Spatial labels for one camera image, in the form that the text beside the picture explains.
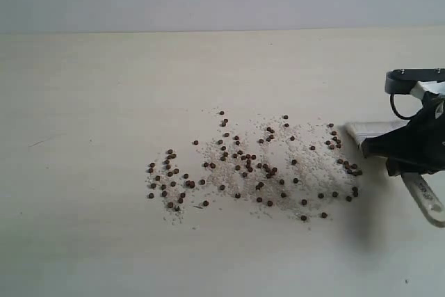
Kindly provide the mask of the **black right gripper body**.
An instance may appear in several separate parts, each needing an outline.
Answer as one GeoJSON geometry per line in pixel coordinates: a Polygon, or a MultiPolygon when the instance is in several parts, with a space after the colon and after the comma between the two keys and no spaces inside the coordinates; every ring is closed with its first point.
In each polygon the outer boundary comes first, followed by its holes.
{"type": "Polygon", "coordinates": [[[422,108],[414,115],[410,124],[413,127],[429,127],[444,112],[444,95],[426,92],[421,98],[422,108]]]}

